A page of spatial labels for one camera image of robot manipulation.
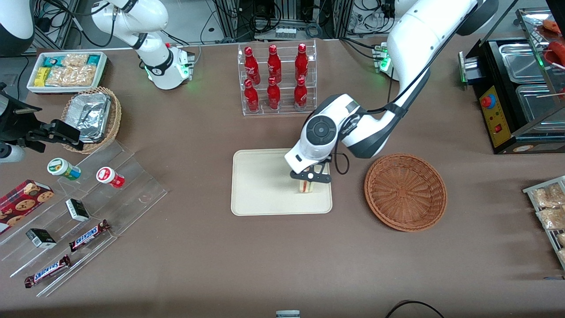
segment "sausage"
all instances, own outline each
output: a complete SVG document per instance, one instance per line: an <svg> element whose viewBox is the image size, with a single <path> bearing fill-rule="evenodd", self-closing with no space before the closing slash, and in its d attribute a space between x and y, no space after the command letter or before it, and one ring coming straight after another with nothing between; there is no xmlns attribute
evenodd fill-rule
<svg viewBox="0 0 565 318"><path fill-rule="evenodd" d="M561 30L559 29L559 26L557 25L557 23L555 21L551 21L551 20L544 20L543 21L544 24L544 28L553 31L555 33L561 34Z"/></svg>
<svg viewBox="0 0 565 318"><path fill-rule="evenodd" d="M559 64L565 65L565 44L561 42L553 41L549 44L547 48L553 51L555 55L557 55L557 57L560 60Z"/></svg>

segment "acrylic display stand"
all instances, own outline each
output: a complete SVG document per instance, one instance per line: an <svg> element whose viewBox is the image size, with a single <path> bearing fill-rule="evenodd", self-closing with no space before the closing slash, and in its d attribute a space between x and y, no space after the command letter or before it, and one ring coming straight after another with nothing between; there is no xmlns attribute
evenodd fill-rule
<svg viewBox="0 0 565 318"><path fill-rule="evenodd" d="M30 289L38 297L51 294L167 194L140 166L133 153L117 141L96 150L77 166L82 170L78 180L59 178L51 187L55 196L46 203L51 206L42 212L34 211L0 236L2 266L9 270L10 277L21 281L21 288L24 288L26 277L47 268L63 255L69 255L70 268L61 269ZM95 174L103 166L109 166L125 177L122 188L115 189L96 180ZM90 214L88 221L78 222L71 218L65 205L69 198L82 201ZM111 229L71 253L68 244L104 219ZM25 234L31 228L47 230L57 242L56 246L50 250L35 247Z"/></svg>
<svg viewBox="0 0 565 318"><path fill-rule="evenodd" d="M306 78L306 88L308 94L306 96L306 107L302 111L294 108L294 89L296 87L294 60L298 54L298 44L306 44L306 55L308 56L308 76ZM277 52L281 58L282 65L282 81L279 83L281 90L281 105L278 110L272 110L268 104L267 88L269 87L268 79L269 72L267 68L267 60L269 59L269 45L270 43L253 42L245 45L238 46L237 66L240 77L240 91L241 91L241 106L244 115L274 115L274 114L297 114L297 113L310 113L318 106L318 96L316 87L318 85L316 73L316 42L315 41L288 41L277 42ZM245 47L253 49L253 55L259 63L259 75L261 82L255 86L259 94L259 111L252 113L245 104L244 95L244 81L247 78L245 73L245 54L243 50Z"/></svg>

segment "snickers bar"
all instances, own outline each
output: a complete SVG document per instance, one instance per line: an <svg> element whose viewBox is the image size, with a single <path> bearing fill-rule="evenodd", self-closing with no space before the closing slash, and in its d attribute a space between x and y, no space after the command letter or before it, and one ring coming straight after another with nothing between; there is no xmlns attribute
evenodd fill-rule
<svg viewBox="0 0 565 318"><path fill-rule="evenodd" d="M109 228L110 228L110 224L108 224L106 220L103 220L95 227L93 227L90 231L86 232L81 237L77 238L74 242L69 243L69 246L71 247L71 252L74 252L79 248L81 248L82 246L90 243L90 241L92 241L95 237L99 236L100 234L102 234L102 232L106 231Z"/></svg>
<svg viewBox="0 0 565 318"><path fill-rule="evenodd" d="M25 288L31 288L35 284L39 283L45 277L53 275L55 272L57 272L58 270L64 267L71 267L71 266L72 266L71 259L69 259L68 255L65 255L61 260L47 267L46 269L40 271L39 273L26 277L24 282Z"/></svg>

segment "small white container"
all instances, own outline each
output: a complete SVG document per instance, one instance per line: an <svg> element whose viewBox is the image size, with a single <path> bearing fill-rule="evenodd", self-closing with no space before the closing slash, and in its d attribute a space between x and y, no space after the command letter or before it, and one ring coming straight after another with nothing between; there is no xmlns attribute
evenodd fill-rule
<svg viewBox="0 0 565 318"><path fill-rule="evenodd" d="M96 173L96 180L102 183L107 183L116 189L121 188L125 183L123 175L118 174L116 170L110 167L102 167Z"/></svg>
<svg viewBox="0 0 565 318"><path fill-rule="evenodd" d="M94 74L94 79L92 80L92 84L90 86L69 86L69 87L54 87L54 86L35 86L33 82L37 76L37 70L40 67L43 67L43 63L46 58L50 57L60 57L66 54L88 54L88 55L99 55L100 60L96 65L96 73ZM37 61L35 66L33 67L33 71L31 76L28 80L27 88L30 92L35 94L53 94L53 93L77 93L82 92L90 88L98 87L100 80L102 79L102 74L104 73L104 68L106 66L106 55L101 51L58 51L58 52L48 52L48 53L41 53L37 57Z"/></svg>
<svg viewBox="0 0 565 318"><path fill-rule="evenodd" d="M71 165L63 158L55 158L49 161L47 171L52 175L62 175L71 181L78 179L81 173L79 167Z"/></svg>

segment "cookie box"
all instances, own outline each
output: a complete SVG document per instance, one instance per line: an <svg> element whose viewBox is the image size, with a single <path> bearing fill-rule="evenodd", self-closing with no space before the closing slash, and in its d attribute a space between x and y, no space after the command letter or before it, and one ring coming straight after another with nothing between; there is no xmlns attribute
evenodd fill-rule
<svg viewBox="0 0 565 318"><path fill-rule="evenodd" d="M26 180L0 197L0 234L54 196L53 190L39 182Z"/></svg>

